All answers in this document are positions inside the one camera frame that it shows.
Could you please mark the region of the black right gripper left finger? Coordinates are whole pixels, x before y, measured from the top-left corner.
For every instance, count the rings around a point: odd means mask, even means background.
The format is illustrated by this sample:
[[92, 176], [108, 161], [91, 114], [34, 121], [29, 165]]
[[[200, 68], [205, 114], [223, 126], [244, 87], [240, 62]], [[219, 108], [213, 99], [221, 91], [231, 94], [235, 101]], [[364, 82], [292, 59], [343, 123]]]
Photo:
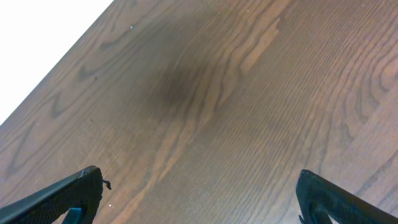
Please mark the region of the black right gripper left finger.
[[92, 224], [103, 187], [111, 189], [111, 182], [89, 166], [1, 208], [1, 223], [53, 223], [65, 214], [63, 223]]

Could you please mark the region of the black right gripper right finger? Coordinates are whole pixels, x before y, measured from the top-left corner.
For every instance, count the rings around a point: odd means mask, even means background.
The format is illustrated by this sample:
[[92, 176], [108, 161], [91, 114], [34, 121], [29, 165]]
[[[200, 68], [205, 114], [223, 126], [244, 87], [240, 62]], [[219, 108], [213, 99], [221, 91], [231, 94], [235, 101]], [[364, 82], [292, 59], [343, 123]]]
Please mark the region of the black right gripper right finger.
[[296, 196], [303, 224], [397, 224], [397, 218], [361, 200], [310, 170], [300, 172]]

